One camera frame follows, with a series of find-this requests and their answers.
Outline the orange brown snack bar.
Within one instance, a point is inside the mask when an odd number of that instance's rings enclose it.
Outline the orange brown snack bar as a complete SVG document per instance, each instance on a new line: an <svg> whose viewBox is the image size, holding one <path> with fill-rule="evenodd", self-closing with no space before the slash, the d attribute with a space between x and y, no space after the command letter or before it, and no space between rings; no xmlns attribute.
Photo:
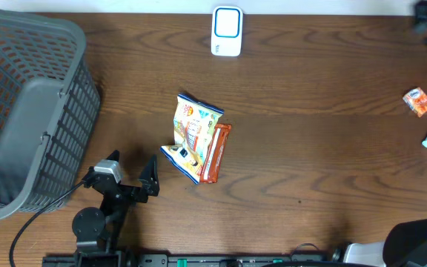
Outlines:
<svg viewBox="0 0 427 267"><path fill-rule="evenodd" d="M217 123L200 176L201 183L217 183L228 135L232 126Z"/></svg>

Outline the yellow snack bag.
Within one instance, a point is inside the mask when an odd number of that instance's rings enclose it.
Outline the yellow snack bag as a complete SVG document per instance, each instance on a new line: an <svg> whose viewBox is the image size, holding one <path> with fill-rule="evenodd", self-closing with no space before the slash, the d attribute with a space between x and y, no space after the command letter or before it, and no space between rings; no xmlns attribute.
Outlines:
<svg viewBox="0 0 427 267"><path fill-rule="evenodd" d="M177 96L177 101L173 117L174 144L164 145L160 150L174 167L199 184L215 126L224 110L183 93Z"/></svg>

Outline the small orange packet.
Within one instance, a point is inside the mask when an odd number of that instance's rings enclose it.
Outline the small orange packet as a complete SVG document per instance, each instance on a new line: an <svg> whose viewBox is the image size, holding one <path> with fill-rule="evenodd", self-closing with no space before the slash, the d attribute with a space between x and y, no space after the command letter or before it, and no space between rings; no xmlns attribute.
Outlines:
<svg viewBox="0 0 427 267"><path fill-rule="evenodd" d="M427 113L427 94L421 88L411 89L403 96L403 101L418 117Z"/></svg>

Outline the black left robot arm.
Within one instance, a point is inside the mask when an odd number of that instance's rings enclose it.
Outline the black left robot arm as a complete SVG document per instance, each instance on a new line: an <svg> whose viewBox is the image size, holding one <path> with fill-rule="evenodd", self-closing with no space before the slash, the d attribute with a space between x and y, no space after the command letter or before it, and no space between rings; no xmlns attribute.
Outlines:
<svg viewBox="0 0 427 267"><path fill-rule="evenodd" d="M153 155L142 170L141 186L123 185L120 153L113 151L108 158L89 168L82 179L83 186L93 188L102 196L102 204L79 211L73 218L76 236L77 266L137 266L137 259L129 249L117 248L119 235L131 207L146 203L159 194L157 157Z"/></svg>

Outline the white barcode scanner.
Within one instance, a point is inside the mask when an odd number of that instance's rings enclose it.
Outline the white barcode scanner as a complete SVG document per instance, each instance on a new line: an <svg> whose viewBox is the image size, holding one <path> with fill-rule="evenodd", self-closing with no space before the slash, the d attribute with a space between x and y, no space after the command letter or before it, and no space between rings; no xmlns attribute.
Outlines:
<svg viewBox="0 0 427 267"><path fill-rule="evenodd" d="M239 7L218 6L212 13L211 53L237 57L242 49L243 12Z"/></svg>

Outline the grey plastic shopping basket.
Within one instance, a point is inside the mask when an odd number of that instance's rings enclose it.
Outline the grey plastic shopping basket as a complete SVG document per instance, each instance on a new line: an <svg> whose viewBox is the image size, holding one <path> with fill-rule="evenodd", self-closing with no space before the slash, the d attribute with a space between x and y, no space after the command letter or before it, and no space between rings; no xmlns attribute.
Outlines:
<svg viewBox="0 0 427 267"><path fill-rule="evenodd" d="M0 10L0 220L74 184L101 106L85 49L72 22Z"/></svg>

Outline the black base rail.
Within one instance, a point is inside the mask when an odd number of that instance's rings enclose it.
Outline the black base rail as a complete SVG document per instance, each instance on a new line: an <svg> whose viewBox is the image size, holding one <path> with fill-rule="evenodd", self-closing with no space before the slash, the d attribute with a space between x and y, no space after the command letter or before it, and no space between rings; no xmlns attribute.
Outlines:
<svg viewBox="0 0 427 267"><path fill-rule="evenodd" d="M293 255L166 255L128 253L110 256L50 255L42 258L42 267L130 266L130 267L220 267L220 266L346 266L327 260L322 253Z"/></svg>

